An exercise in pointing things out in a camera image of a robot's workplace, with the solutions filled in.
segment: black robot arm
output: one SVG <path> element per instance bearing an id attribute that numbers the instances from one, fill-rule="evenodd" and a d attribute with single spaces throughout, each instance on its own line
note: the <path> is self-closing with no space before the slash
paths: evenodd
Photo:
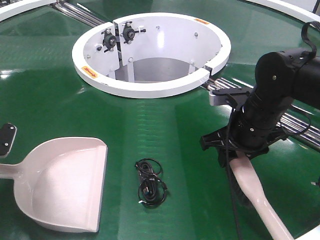
<path id="1" fill-rule="evenodd" d="M 301 31 L 303 41 L 312 51 L 294 48 L 263 55 L 255 67 L 256 85 L 242 107 L 237 107 L 229 136 L 227 127 L 202 136 L 204 150 L 215 147 L 223 154 L 228 139 L 231 158 L 236 150 L 253 158 L 267 153 L 272 143 L 288 137 L 277 123 L 294 99 L 320 109 L 320 59 L 316 57 L 316 46 L 307 37 L 310 24 L 320 29 L 320 23 L 308 22 Z"/>

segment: dustpan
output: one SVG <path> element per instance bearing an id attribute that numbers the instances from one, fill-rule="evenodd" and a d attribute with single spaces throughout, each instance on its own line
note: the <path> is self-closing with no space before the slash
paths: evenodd
<path id="1" fill-rule="evenodd" d="M 62 137 L 38 145 L 18 164 L 0 164 L 0 178 L 14 180 L 17 205 L 41 226 L 97 232 L 106 162 L 100 139 Z"/>

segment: broom handle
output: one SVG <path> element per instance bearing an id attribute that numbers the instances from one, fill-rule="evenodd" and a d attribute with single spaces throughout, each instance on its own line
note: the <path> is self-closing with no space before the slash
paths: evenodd
<path id="1" fill-rule="evenodd" d="M 274 240 L 293 240 L 294 238 L 268 202 L 250 160 L 243 152 L 237 151 L 236 153 L 238 158 L 230 161 L 230 167 L 241 190 L 252 202 L 272 238 Z"/>

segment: green surface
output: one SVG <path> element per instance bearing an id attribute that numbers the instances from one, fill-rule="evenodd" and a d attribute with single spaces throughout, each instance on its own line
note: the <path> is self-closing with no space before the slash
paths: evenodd
<path id="1" fill-rule="evenodd" d="M 217 76 L 252 85 L 261 55 L 304 46 L 301 22 L 242 1 L 79 2 L 107 21 L 172 12 L 212 22 L 232 42 L 228 64 Z M 63 233 L 39 226 L 17 207 L 13 181 L 2 179 L 0 239 L 237 239 L 225 171 L 216 151 L 202 151 L 199 145 L 201 135 L 227 124 L 230 110 L 209 106 L 208 93 L 201 88 L 163 99 L 126 99 L 91 87 L 77 75 L 71 58 L 74 42 L 88 29 L 47 6 L 0 23 L 0 119 L 18 127 L 10 155 L 0 162 L 18 163 L 53 138 L 103 140 L 109 152 L 100 231 Z M 311 35 L 319 36 L 314 31 Z M 156 209 L 138 204 L 134 163 L 144 157 L 161 162 L 169 189 L 167 200 Z M 288 139 L 252 163 L 270 203 L 295 237 L 320 223 L 320 191 L 310 184 L 320 175 L 318 152 Z M 238 209 L 244 239 L 271 239 L 255 210 Z"/>

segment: warning sticker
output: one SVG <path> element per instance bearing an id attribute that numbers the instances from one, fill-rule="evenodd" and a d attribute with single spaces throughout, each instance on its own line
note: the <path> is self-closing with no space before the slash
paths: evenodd
<path id="1" fill-rule="evenodd" d="M 85 73 L 88 74 L 92 79 L 95 79 L 98 77 L 98 74 L 88 66 L 83 66 L 81 69 L 85 71 Z"/>
<path id="2" fill-rule="evenodd" d="M 195 18 L 194 20 L 196 20 L 196 21 L 198 21 L 198 22 L 200 22 L 200 23 L 202 23 L 202 24 L 205 24 L 205 25 L 210 24 L 210 22 L 205 21 L 205 20 L 202 20 L 202 19 L 200 19 L 200 18 Z"/>

